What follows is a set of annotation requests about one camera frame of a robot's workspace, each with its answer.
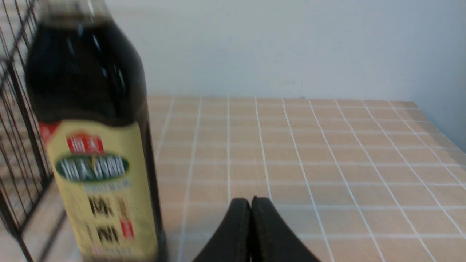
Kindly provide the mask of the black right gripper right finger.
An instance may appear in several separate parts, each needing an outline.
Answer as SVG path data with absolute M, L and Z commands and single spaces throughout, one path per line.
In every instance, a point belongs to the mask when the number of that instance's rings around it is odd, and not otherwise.
M 253 262 L 319 262 L 269 198 L 255 196 L 251 203 L 250 251 Z

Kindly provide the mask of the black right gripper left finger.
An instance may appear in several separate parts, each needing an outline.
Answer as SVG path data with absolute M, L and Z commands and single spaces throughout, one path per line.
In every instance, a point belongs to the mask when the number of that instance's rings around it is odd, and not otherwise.
M 249 262 L 251 208 L 247 199 L 234 198 L 215 233 L 195 262 Z

